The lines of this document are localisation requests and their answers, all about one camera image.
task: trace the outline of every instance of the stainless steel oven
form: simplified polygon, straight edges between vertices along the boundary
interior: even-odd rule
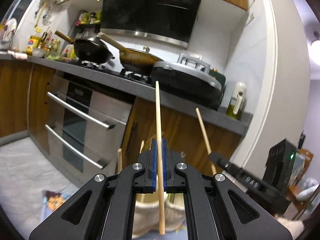
[[[75,184],[115,174],[132,105],[59,76],[47,93],[49,154]]]

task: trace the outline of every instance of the frying pan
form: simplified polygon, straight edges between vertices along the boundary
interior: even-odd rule
[[[120,51],[120,62],[125,70],[134,71],[145,76],[150,76],[153,65],[162,59],[137,49],[127,49],[104,33],[98,37]]]
[[[73,41],[71,38],[59,31],[56,31],[54,34],[73,44],[75,47],[76,56],[80,60],[87,60],[89,62],[103,64],[114,58],[106,44],[103,43],[99,38],[79,38]]]

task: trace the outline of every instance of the countertop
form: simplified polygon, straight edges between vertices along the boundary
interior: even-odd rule
[[[16,60],[14,57],[7,53],[0,53],[0,59]],[[123,92],[135,95],[148,101],[155,102],[156,100],[155,89],[153,87],[124,79],[119,76],[98,72],[92,69],[72,65],[65,62],[51,61],[37,57],[28,57],[26,61],[86,78],[88,80],[121,90]],[[195,118],[197,118],[196,108],[199,107],[202,119],[205,122],[217,125],[241,136],[246,135],[252,120],[252,114],[243,113],[242,119],[238,121],[225,115],[225,108],[223,107],[220,107],[218,111],[215,111],[164,91],[160,91],[160,104],[162,106],[166,106],[168,108],[188,114]]]

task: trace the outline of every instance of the black wok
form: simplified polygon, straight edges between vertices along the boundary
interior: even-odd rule
[[[59,31],[56,31],[54,34],[73,44],[76,56],[80,60],[86,60],[96,64],[103,64],[114,58],[106,44],[97,37],[92,37],[89,39],[79,38],[73,41],[70,37]]]

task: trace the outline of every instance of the metal bolt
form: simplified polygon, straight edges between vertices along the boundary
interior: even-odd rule
[[[214,178],[217,181],[224,181],[226,179],[226,177],[223,174],[217,174],[216,176],[214,176]]]
[[[184,170],[184,169],[187,168],[187,165],[186,165],[185,163],[178,163],[178,164],[177,164],[177,168],[178,168],[179,170]]]
[[[103,181],[104,180],[104,175],[98,174],[94,177],[94,180],[97,182]]]
[[[134,170],[141,170],[142,169],[142,164],[141,163],[135,163],[134,165],[132,165],[132,168]]]

